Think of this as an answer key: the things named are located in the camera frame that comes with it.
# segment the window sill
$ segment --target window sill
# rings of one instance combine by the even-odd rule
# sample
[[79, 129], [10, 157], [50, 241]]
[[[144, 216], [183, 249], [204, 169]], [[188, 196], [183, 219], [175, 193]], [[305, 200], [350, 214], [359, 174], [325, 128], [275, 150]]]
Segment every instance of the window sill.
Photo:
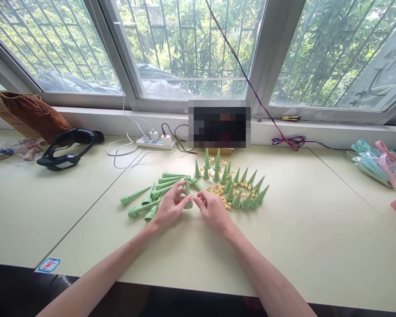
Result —
[[[54, 107], [73, 126], [91, 130], [99, 130], [107, 135], [124, 136], [128, 119], [122, 110]], [[170, 114], [157, 112], [126, 111], [130, 116], [147, 120], [161, 135], [161, 124], [166, 122], [172, 131], [181, 124], [188, 124], [187, 114]], [[306, 136], [307, 140], [316, 140], [330, 147], [349, 147], [358, 140], [365, 140], [374, 144], [383, 140], [386, 144], [396, 147], [396, 126], [391, 125], [356, 125], [326, 122], [287, 122], [276, 120], [277, 125], [286, 137]], [[148, 133], [149, 127], [141, 124], [141, 128]], [[12, 129], [6, 122], [0, 119], [0, 129]], [[128, 133], [130, 136], [139, 136], [141, 133], [135, 124], [130, 124]], [[182, 135], [187, 134], [187, 127], [179, 129]], [[273, 137], [280, 137], [274, 124], [267, 119], [258, 122], [251, 119], [251, 144], [271, 145]], [[306, 144], [306, 147], [320, 147], [318, 144]]]

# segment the vr headset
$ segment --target vr headset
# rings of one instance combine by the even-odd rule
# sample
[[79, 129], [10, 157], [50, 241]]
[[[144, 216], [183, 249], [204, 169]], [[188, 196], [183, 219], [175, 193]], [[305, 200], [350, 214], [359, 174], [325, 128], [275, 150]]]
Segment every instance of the vr headset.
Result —
[[[104, 135], [100, 131], [90, 131], [87, 129], [70, 129], [60, 134], [56, 141], [44, 152], [37, 163], [46, 166], [48, 170], [60, 171], [74, 167], [79, 163], [81, 157], [85, 155], [96, 143], [104, 142]], [[88, 144], [88, 146], [78, 155], [67, 154], [54, 157], [56, 148], [63, 144], [71, 147], [74, 143]]]

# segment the brown bag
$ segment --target brown bag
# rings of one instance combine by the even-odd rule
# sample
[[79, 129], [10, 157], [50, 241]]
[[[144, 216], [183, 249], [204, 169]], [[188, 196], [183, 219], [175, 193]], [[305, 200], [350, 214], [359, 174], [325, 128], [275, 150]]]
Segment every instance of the brown bag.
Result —
[[0, 97], [10, 113], [38, 132], [49, 144], [72, 128], [58, 111], [42, 100], [15, 92], [1, 92]]

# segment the charger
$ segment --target charger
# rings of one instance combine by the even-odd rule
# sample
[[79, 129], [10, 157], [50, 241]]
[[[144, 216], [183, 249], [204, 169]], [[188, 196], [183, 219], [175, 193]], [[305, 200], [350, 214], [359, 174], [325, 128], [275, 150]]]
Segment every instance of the charger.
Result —
[[158, 142], [158, 132], [154, 131], [154, 129], [150, 131], [150, 137], [153, 142]]
[[172, 145], [172, 136], [165, 134], [161, 137], [161, 141], [163, 142], [164, 145], [171, 146]]

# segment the power strip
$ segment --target power strip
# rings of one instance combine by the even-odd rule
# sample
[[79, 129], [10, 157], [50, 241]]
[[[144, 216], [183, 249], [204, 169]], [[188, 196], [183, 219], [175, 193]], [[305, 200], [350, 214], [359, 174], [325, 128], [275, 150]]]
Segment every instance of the power strip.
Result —
[[153, 147], [153, 148], [159, 148], [163, 150], [173, 150], [175, 148], [175, 143], [176, 140], [172, 139], [172, 145], [164, 145], [161, 139], [158, 139], [158, 142], [155, 142], [151, 139], [149, 136], [148, 138], [145, 138], [144, 136], [140, 137], [138, 140], [136, 140], [136, 145], [138, 146], [143, 146], [143, 147]]

